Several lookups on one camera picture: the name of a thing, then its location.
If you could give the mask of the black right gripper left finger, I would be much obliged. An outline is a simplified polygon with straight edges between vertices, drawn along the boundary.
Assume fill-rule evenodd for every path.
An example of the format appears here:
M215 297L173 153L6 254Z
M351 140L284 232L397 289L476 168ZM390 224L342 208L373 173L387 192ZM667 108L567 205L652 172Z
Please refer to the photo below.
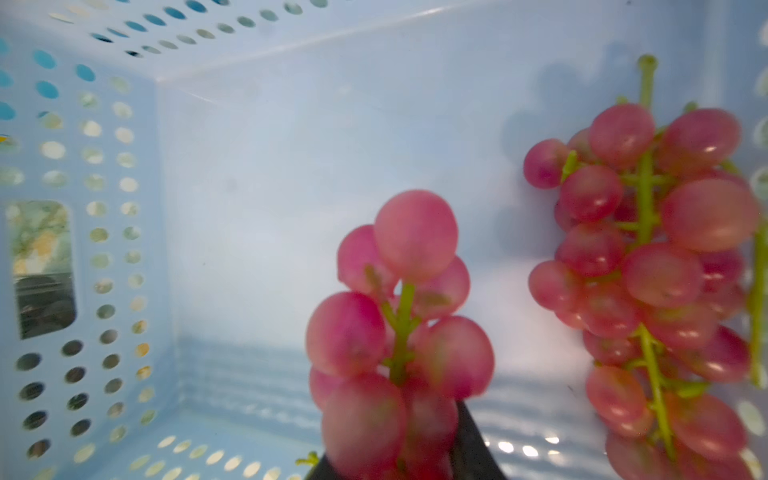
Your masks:
M336 471L325 456L308 458L308 461L310 470L305 480L336 480Z

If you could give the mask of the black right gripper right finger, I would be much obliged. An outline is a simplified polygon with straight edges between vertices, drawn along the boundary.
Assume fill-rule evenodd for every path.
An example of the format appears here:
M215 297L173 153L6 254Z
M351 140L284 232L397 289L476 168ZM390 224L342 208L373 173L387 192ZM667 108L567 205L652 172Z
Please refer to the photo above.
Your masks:
M452 475L455 480L506 480L483 439L468 407L456 403L458 426L450 450Z

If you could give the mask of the red grape bunch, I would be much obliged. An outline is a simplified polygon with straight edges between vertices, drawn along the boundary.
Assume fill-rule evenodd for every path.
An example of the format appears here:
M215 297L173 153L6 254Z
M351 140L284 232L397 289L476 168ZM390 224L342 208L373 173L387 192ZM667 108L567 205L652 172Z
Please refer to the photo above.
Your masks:
M491 341L460 314L471 278L449 204L427 190L386 201L341 241L341 292L310 316L309 388L336 479L454 479L456 403L483 394Z
M736 116L689 104L658 125L657 59L637 66L637 102L524 159L531 186L557 191L564 234L528 286L581 333L586 397L619 477L754 479L757 408L716 388L767 380L767 213L731 160Z

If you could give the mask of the white perforated plastic basket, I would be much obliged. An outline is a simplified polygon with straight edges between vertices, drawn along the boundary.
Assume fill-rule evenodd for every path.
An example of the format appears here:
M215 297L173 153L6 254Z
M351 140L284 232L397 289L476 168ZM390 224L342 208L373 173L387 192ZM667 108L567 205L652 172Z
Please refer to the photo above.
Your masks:
M530 297L562 238L527 151L658 59L659 124L739 119L767 197L763 1L5 1L1 475L301 479L306 323L395 194L452 206L507 479L611 479L578 333Z

